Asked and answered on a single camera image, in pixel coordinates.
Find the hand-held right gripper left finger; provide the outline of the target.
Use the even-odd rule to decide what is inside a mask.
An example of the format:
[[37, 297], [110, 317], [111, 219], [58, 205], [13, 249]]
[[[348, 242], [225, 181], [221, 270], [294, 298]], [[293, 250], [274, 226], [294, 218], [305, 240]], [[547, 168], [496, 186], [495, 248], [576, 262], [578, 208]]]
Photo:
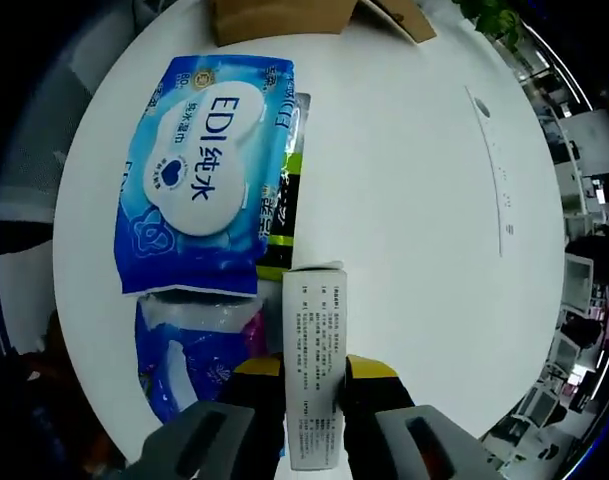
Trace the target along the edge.
[[276, 356], [237, 367], [215, 401], [198, 401], [145, 440], [128, 479], [272, 479], [284, 446], [284, 373]]

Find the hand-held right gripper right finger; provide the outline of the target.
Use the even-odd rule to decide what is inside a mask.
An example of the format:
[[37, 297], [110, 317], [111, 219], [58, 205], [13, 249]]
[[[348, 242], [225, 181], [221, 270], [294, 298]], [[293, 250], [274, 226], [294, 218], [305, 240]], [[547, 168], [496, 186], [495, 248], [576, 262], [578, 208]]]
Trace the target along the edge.
[[416, 405], [387, 364], [349, 355], [344, 448], [354, 479], [498, 479], [481, 442], [430, 405]]

